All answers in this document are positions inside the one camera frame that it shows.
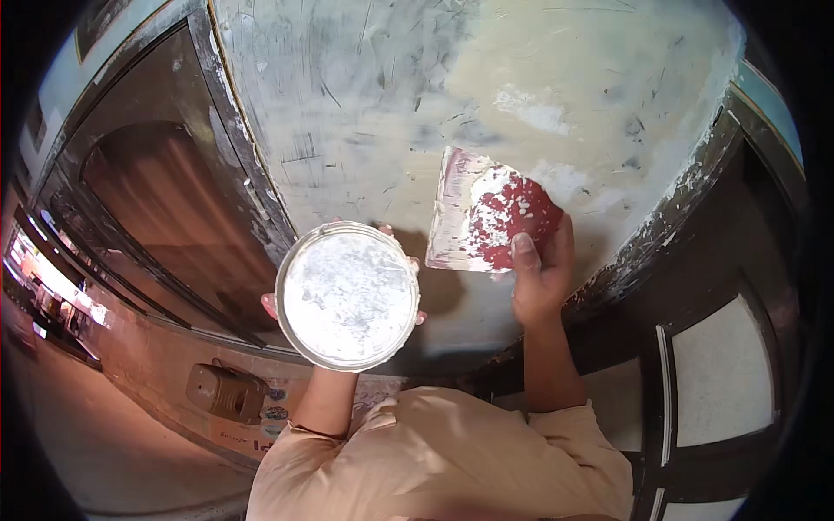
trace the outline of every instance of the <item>wall putty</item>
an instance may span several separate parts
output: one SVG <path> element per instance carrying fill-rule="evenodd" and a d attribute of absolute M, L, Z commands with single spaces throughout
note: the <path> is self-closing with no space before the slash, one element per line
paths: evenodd
<path fill-rule="evenodd" d="M 539 180 L 578 287 L 690 161 L 743 48 L 712 0 L 214 0 L 229 68 L 300 233 L 391 223 L 422 258 L 443 147 Z M 503 348 L 513 281 L 424 269 L 421 358 Z"/>

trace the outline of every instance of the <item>person's right hand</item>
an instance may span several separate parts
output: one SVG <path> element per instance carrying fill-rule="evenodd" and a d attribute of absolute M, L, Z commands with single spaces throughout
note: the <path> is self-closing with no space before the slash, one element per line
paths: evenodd
<path fill-rule="evenodd" d="M 561 309 L 570 296 L 574 269 L 573 223 L 567 213 L 539 258 L 533 239 L 517 233 L 511 243 L 515 289 L 512 309 L 522 326 L 536 328 L 560 323 Z"/>

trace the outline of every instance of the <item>person's left hand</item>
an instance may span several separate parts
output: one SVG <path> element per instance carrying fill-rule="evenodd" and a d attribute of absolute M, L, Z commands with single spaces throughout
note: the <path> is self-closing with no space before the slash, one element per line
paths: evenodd
<path fill-rule="evenodd" d="M 341 220 L 343 220 L 341 217 L 336 217 L 333 218 L 330 222 L 337 223 Z M 384 233 L 385 235 L 388 235 L 390 237 L 394 236 L 394 229 L 391 227 L 390 224 L 381 224 L 377 228 L 380 232 Z M 420 261 L 417 259 L 417 257 L 409 257 L 409 261 L 411 262 L 411 265 L 414 267 L 414 271 L 418 272 L 420 270 Z M 263 295 L 261 295 L 261 304 L 264 306 L 264 309 L 266 309 L 266 312 L 269 314 L 270 317 L 274 318 L 275 320 L 278 320 L 278 315 L 275 313 L 275 293 L 264 293 Z M 414 321 L 414 323 L 419 326 L 422 323 L 424 323 L 428 317 L 429 316 L 425 313 L 425 311 L 418 311 L 417 319 Z"/>

